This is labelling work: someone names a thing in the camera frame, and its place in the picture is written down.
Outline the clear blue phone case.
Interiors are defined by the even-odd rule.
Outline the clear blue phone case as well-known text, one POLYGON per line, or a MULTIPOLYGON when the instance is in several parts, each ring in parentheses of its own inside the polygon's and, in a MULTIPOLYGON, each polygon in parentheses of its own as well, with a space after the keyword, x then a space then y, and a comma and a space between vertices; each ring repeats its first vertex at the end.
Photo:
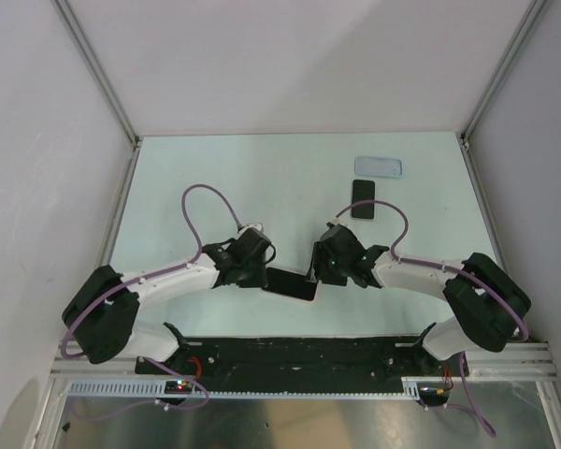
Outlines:
POLYGON ((403 165, 399 159, 375 156, 357 156, 354 173, 361 177, 401 179, 403 165))

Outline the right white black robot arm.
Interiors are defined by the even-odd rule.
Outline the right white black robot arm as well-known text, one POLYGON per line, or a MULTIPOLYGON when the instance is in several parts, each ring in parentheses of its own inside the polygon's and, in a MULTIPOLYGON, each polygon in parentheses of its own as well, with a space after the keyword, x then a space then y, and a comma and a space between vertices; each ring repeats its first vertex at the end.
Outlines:
POLYGON ((499 353, 516 331, 529 337, 524 317, 530 298, 483 253, 452 263, 414 259, 393 247, 366 248, 346 225, 331 223, 314 243, 309 273, 324 284, 353 281, 361 288, 404 289, 445 301, 453 317, 429 326, 414 344, 414 366, 426 375, 474 348, 499 353))

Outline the right aluminium corner post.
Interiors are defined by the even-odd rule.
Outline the right aluminium corner post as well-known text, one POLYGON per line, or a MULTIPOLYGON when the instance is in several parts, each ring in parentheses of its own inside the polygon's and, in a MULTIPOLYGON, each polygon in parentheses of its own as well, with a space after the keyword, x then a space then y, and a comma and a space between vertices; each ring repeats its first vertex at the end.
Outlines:
POLYGON ((469 146, 475 131, 496 100, 498 93, 503 88, 508 76, 552 3, 549 0, 533 0, 529 2, 487 85, 482 90, 479 100, 459 133, 459 139, 465 148, 469 146))

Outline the aluminium corner post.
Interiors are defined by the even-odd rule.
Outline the aluminium corner post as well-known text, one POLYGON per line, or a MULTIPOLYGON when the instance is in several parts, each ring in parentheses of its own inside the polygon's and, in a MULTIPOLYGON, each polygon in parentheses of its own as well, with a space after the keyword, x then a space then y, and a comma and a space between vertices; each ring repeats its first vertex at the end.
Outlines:
POLYGON ((50 3, 58 14, 65 30, 71 38, 71 41, 79 52, 82 62, 85 64, 88 72, 93 78, 99 93, 103 96, 127 142, 133 150, 136 149, 139 144, 140 137, 132 125, 128 114, 124 110, 122 102, 117 95, 107 72, 99 61, 94 47, 84 31, 74 8, 71 3, 66 0, 52 0, 50 3))
POLYGON ((465 148, 469 146, 475 131, 496 100, 498 93, 503 88, 508 76, 552 3, 549 0, 533 0, 529 2, 487 85, 482 90, 479 100, 459 133, 459 139, 465 148))

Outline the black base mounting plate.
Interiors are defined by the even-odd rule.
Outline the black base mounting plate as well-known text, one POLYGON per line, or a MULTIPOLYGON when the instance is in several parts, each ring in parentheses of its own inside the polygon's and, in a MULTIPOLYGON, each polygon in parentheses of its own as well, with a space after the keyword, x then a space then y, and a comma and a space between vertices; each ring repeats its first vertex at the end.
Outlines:
POLYGON ((400 393, 404 377, 467 374, 458 355, 424 360, 414 337, 193 338, 165 366, 197 374, 210 392, 253 394, 400 393))

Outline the aluminium frame rail front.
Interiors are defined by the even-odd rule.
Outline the aluminium frame rail front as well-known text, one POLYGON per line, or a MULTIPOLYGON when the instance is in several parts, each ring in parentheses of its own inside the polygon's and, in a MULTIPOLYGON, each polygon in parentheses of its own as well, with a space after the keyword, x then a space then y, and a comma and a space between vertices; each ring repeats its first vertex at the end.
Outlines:
MULTIPOLYGON (((553 382, 559 380, 548 343, 511 343, 501 353, 484 350, 467 352, 472 381, 553 382)), ((104 364, 92 365, 85 359, 68 360, 57 356, 50 375, 62 378, 138 378, 133 357, 116 357, 104 364)))

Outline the left aluminium corner post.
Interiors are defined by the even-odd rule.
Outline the left aluminium corner post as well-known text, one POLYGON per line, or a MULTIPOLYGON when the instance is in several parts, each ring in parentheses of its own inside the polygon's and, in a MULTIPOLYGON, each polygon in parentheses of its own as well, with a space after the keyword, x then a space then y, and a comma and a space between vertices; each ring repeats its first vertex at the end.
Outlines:
POLYGON ((84 31, 74 8, 71 3, 66 0, 52 0, 50 3, 58 14, 65 30, 71 38, 71 41, 79 52, 82 62, 85 64, 88 72, 93 78, 99 93, 103 96, 127 142, 133 150, 136 149, 139 144, 140 137, 132 125, 128 114, 124 110, 122 102, 117 95, 107 72, 99 61, 94 47, 84 31))

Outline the black phone on table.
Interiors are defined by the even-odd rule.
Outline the black phone on table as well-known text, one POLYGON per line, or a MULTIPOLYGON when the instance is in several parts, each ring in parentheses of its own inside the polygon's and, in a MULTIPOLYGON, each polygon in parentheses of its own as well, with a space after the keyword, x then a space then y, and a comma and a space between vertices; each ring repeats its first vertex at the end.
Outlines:
POLYGON ((369 180, 352 181, 352 203, 350 215, 353 219, 371 221, 375 217, 375 182, 369 180))

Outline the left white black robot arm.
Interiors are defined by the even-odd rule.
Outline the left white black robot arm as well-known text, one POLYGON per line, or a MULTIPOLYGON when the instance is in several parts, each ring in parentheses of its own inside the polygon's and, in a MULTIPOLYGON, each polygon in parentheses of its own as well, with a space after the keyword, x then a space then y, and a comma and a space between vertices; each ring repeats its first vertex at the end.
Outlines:
POLYGON ((149 307, 178 297, 234 285, 266 286, 267 252, 276 249, 259 229, 246 226, 235 238, 211 243, 197 255, 153 272, 122 274, 105 265, 93 271, 65 307, 65 358, 105 363, 118 355, 155 360, 169 373, 188 364, 188 343, 174 325, 141 319, 149 307))

